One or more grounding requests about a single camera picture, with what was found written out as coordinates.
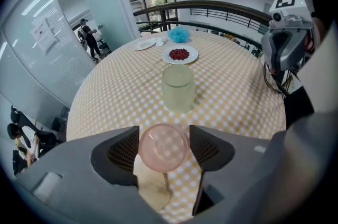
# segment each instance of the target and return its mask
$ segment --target wooden handrail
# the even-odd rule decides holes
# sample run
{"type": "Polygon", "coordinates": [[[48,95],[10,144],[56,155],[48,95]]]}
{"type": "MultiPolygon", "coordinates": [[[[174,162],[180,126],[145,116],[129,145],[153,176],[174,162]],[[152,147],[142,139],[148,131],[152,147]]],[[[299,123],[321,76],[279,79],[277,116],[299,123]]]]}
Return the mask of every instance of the wooden handrail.
{"type": "Polygon", "coordinates": [[[157,5],[153,7],[149,7],[147,9],[143,9],[134,13],[134,16],[163,11],[163,10],[170,10],[170,9],[184,9],[184,8],[199,8],[199,9],[211,9],[211,10],[218,10],[229,12],[233,14],[238,14],[241,16],[245,16],[252,20],[255,20],[263,25],[268,26],[269,21],[271,20],[271,16],[258,11],[256,9],[248,8],[245,6],[241,6],[238,4],[228,3],[228,2],[218,2],[218,1],[182,1],[182,2],[173,2],[167,3],[163,5],[157,5]]]}
{"type": "MultiPolygon", "coordinates": [[[[143,24],[143,23],[145,23],[145,24],[151,24],[153,22],[152,21],[136,22],[136,24],[143,24]]],[[[246,37],[244,35],[241,35],[241,34],[238,34],[238,33],[232,32],[232,31],[228,31],[228,30],[222,29],[220,27],[210,26],[210,25],[201,24],[201,23],[182,22],[182,21],[164,21],[164,22],[158,21],[158,23],[161,23],[163,25],[177,24],[177,25],[188,25],[188,26],[202,27],[204,29],[209,29],[209,30],[214,30],[214,31],[222,32],[222,33],[225,33],[225,34],[230,34],[230,35],[232,35],[234,37],[237,37],[239,39],[242,39],[242,40],[246,41],[249,44],[254,45],[255,47],[259,48],[260,50],[262,49],[262,45],[260,43],[256,42],[255,40],[253,40],[251,38],[248,38],[248,37],[246,37]]]]}

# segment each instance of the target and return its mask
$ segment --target drinking glass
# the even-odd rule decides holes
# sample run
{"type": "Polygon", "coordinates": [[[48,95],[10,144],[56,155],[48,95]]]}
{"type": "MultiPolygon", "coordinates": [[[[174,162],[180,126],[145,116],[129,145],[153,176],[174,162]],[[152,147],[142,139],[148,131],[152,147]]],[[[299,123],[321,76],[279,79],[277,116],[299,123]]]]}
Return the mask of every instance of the drinking glass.
{"type": "Polygon", "coordinates": [[[187,113],[195,99],[194,75],[188,66],[172,65],[162,73],[162,95],[165,106],[174,113],[187,113]]]}

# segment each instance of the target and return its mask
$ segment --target camera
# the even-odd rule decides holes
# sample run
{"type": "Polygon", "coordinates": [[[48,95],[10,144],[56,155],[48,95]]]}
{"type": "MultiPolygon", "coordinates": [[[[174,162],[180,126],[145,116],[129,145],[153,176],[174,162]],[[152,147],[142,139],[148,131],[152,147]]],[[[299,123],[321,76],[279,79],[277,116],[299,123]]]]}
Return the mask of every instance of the camera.
{"type": "Polygon", "coordinates": [[[274,13],[273,14],[273,19],[276,21],[276,22],[279,22],[281,20],[281,15],[279,13],[274,13]]]}

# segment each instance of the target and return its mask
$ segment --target yellow checkered tablecloth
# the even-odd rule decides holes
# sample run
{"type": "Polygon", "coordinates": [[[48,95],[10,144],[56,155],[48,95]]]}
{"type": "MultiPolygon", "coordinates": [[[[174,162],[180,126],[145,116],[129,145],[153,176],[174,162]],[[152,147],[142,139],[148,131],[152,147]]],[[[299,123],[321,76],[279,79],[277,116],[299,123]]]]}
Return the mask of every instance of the yellow checkered tablecloth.
{"type": "MultiPolygon", "coordinates": [[[[82,83],[73,101],[67,139],[139,125],[140,134],[157,123],[203,125],[239,135],[270,139],[285,129],[284,104],[263,79],[263,65],[236,43],[199,31],[190,31],[189,45],[199,51],[193,70],[195,106],[187,114],[167,110],[161,94],[164,48],[134,51],[135,40],[100,62],[82,83]]],[[[148,37],[161,37],[156,33],[148,37]]],[[[168,173],[173,192],[160,214],[170,222],[191,218],[201,170],[190,152],[177,170],[168,173]]]]}

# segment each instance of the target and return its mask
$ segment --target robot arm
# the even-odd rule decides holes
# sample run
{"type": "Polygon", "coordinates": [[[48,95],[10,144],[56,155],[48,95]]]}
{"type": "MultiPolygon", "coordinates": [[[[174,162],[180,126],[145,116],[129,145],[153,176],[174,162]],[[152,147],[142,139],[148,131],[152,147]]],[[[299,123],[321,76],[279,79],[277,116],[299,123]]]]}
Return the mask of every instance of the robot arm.
{"type": "Polygon", "coordinates": [[[265,62],[277,73],[302,67],[311,56],[305,49],[306,39],[313,39],[318,47],[305,0],[274,0],[269,12],[269,31],[261,39],[265,62]]]}

